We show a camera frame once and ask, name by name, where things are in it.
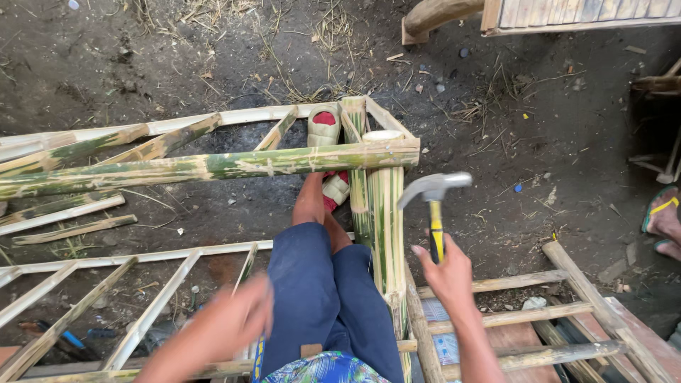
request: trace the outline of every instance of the navy blue shorts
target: navy blue shorts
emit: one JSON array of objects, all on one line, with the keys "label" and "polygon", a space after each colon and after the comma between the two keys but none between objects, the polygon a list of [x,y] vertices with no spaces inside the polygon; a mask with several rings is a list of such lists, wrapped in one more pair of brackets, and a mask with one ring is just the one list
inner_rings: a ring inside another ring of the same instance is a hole
[{"label": "navy blue shorts", "polygon": [[323,225],[295,225],[274,238],[268,274],[274,285],[274,326],[265,343],[262,376],[300,359],[300,346],[320,343],[404,383],[395,333],[370,274],[371,250],[350,245],[331,254]]}]

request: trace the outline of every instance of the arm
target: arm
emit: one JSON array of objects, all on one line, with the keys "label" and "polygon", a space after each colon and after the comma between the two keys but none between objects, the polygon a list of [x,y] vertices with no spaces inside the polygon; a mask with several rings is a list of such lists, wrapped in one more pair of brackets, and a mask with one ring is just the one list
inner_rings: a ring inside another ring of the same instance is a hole
[{"label": "arm", "polygon": [[184,382],[206,364],[228,361],[272,329],[274,293],[267,277],[254,277],[232,296],[222,289],[192,322],[154,354],[135,383]]},{"label": "arm", "polygon": [[445,259],[433,263],[428,250],[411,249],[424,267],[424,276],[452,319],[459,343],[461,376],[466,383],[504,382],[496,355],[482,326],[482,314],[473,300],[471,259],[445,234]]}]

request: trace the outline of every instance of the handle of tool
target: handle of tool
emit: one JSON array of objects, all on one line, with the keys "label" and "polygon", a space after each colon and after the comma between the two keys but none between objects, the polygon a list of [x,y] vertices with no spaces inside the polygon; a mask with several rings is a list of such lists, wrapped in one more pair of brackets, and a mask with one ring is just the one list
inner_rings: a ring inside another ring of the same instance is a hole
[{"label": "handle of tool", "polygon": [[445,240],[440,201],[430,201],[430,256],[435,264],[445,259]]}]

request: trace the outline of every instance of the claw hammer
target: claw hammer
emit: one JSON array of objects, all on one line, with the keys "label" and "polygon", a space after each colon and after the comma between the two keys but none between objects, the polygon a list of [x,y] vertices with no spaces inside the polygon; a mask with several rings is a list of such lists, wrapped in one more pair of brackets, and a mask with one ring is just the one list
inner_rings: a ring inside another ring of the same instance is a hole
[{"label": "claw hammer", "polygon": [[471,173],[457,172],[451,174],[432,174],[412,182],[402,193],[397,207],[403,210],[418,194],[430,206],[430,256],[432,261],[440,263],[445,257],[445,243],[442,225],[442,199],[450,187],[471,186]]}]

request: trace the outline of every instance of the dirt ground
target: dirt ground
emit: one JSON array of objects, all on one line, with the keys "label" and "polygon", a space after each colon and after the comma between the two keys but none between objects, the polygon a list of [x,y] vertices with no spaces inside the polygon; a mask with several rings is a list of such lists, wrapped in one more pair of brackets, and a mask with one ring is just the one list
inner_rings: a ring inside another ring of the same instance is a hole
[{"label": "dirt ground", "polygon": [[[630,83],[671,66],[681,55],[681,28],[485,38],[479,21],[471,20],[451,22],[432,32],[427,44],[404,48],[399,22],[416,0],[79,3],[72,10],[66,1],[0,0],[0,134],[370,93],[421,138],[424,152],[406,182],[436,172],[473,174],[474,186],[448,193],[443,214],[447,229],[473,260],[475,279],[552,269],[539,247],[555,233],[604,294],[613,294],[618,282],[629,284],[633,291],[617,296],[660,336],[668,336],[681,319],[681,262],[655,253],[658,239],[640,230],[646,206],[662,185],[652,171],[627,163],[630,155],[668,151],[674,141],[681,123],[678,100],[630,93]],[[314,35],[321,39],[311,42]],[[465,58],[462,48],[469,49]],[[398,53],[404,56],[385,60]],[[273,124],[221,127],[171,156],[250,151]],[[305,142],[305,121],[297,121],[280,147]],[[6,236],[0,245],[24,264],[271,239],[289,225],[303,180],[291,175],[129,188],[170,207],[124,191],[124,205],[63,224],[135,214],[139,225],[24,247],[11,247]],[[523,188],[516,193],[513,186],[519,183]],[[13,200],[10,211],[59,198]],[[351,230],[348,204],[334,215]],[[426,240],[427,221],[421,202],[408,206],[405,245]],[[599,280],[599,273],[627,259],[628,246],[635,262],[602,283],[605,276]],[[425,284],[417,260],[406,253],[417,284]],[[201,258],[159,320],[187,314],[191,286],[200,287],[196,301],[202,303],[223,281],[234,282],[244,257]],[[260,251],[256,269],[264,270],[268,259],[268,251]],[[90,328],[116,329],[117,339],[84,340],[105,358],[179,264],[135,266],[116,284],[106,307],[88,310],[71,331],[85,338]],[[28,342],[19,322],[54,322],[112,269],[73,273],[7,324],[0,346]],[[0,290],[0,305],[46,276],[19,277]],[[144,293],[136,290],[153,282],[160,284]],[[538,287],[480,294],[477,300],[480,307],[499,311],[551,293],[555,289]],[[68,360],[53,351],[43,363]]]}]

